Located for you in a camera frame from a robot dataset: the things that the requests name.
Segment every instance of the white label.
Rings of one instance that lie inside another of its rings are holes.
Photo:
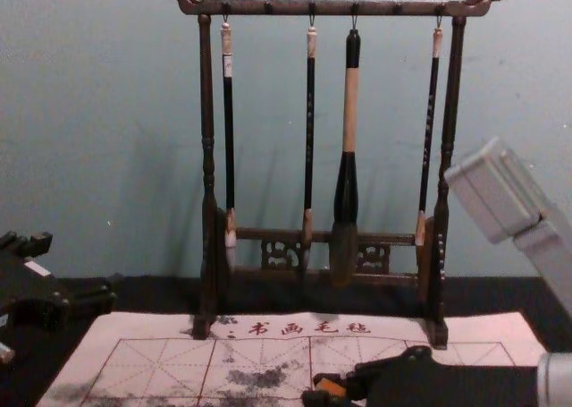
[[[28,261],[28,262],[24,263],[24,266],[26,266],[27,268],[29,268],[32,271],[35,271],[36,273],[38,273],[42,277],[46,277],[46,276],[51,275],[51,273],[49,271],[47,271],[45,268],[43,268],[42,266],[40,266],[38,263],[36,263],[34,261]]]
[[[232,77],[232,55],[223,56],[223,70],[225,78]]]

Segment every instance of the paper sheet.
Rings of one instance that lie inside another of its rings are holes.
[[[519,313],[447,318],[455,365],[535,366],[544,349]],[[222,316],[208,340],[188,315],[98,318],[39,406],[300,406],[318,372],[427,344],[423,320],[299,313]]]

